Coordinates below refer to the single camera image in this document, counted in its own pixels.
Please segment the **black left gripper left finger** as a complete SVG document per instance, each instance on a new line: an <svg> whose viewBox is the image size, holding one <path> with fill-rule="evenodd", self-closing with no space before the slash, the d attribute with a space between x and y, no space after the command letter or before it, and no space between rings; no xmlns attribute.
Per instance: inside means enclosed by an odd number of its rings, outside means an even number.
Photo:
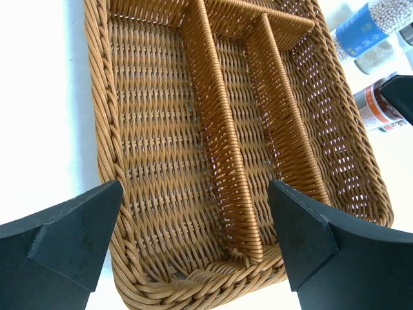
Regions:
<svg viewBox="0 0 413 310"><path fill-rule="evenodd" d="M123 198L119 181L1 225L1 309L85 309Z"/></svg>

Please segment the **red label spice jar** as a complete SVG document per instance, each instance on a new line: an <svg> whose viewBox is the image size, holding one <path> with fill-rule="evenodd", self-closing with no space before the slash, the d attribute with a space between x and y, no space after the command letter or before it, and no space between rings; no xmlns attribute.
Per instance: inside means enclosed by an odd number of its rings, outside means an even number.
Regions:
<svg viewBox="0 0 413 310"><path fill-rule="evenodd" d="M389 132L405 126L407 120L380 93L380 87L396 74L381 78L356 92L354 99L367 132Z"/></svg>

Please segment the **blue label white pearl bottle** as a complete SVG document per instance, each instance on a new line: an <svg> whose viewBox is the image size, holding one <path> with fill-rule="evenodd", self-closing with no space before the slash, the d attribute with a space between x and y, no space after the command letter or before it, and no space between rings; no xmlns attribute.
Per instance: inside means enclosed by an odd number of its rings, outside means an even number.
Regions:
<svg viewBox="0 0 413 310"><path fill-rule="evenodd" d="M331 32L340 62L355 59L412 22L412 1L367 1Z"/></svg>

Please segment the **grey cap salt grinder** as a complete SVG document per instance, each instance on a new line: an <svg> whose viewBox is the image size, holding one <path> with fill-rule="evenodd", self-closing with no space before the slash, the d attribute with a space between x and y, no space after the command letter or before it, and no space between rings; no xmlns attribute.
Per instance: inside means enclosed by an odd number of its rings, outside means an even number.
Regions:
<svg viewBox="0 0 413 310"><path fill-rule="evenodd" d="M355 66L364 74L392 68L396 61L412 50L412 23L380 42L354 60Z"/></svg>

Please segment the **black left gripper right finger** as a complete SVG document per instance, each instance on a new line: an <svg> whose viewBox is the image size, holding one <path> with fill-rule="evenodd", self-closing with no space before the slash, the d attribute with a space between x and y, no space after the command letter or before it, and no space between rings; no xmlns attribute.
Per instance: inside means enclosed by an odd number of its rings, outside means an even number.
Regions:
<svg viewBox="0 0 413 310"><path fill-rule="evenodd" d="M268 200L302 309L411 309L412 235L316 201L279 180Z"/></svg>

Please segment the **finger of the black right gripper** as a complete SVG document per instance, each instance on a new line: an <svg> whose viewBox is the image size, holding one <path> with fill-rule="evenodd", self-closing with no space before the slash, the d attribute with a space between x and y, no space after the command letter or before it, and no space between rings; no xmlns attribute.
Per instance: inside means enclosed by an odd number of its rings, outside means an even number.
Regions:
<svg viewBox="0 0 413 310"><path fill-rule="evenodd" d="M390 76L379 88L391 113L398 119L412 124L412 76Z"/></svg>

